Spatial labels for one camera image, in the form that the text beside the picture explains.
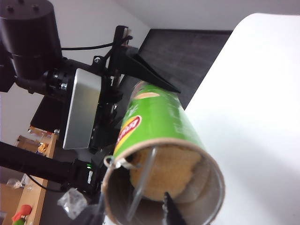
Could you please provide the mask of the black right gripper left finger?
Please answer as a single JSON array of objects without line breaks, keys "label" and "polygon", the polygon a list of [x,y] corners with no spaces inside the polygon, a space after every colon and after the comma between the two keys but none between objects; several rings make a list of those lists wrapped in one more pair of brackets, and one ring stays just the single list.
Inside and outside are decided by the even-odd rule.
[{"label": "black right gripper left finger", "polygon": [[79,225],[102,225],[105,217],[104,195],[99,196],[98,204],[88,205],[80,214]]}]

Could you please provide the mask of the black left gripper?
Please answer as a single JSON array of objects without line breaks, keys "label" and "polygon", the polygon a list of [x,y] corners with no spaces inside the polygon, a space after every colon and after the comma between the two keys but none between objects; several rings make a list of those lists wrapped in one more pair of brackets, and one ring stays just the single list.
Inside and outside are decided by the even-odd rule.
[{"label": "black left gripper", "polygon": [[[90,138],[90,152],[95,154],[98,150],[114,144],[119,129],[116,127],[121,120],[117,116],[118,103],[123,97],[119,90],[121,72],[117,69],[119,51],[127,45],[132,37],[129,28],[118,25],[115,29],[112,48],[101,58],[101,92],[97,112]],[[180,93],[180,90],[160,76],[140,55],[125,54],[123,61],[123,74],[151,83],[162,89]]]}]

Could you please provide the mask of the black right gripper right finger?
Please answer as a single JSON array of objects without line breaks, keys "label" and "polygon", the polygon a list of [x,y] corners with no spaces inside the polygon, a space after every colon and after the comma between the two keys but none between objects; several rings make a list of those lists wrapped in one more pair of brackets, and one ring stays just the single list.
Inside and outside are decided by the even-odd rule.
[{"label": "black right gripper right finger", "polygon": [[164,225],[186,225],[187,224],[168,192],[165,192],[164,194],[164,203],[162,209],[164,212],[164,219],[163,219]]}]

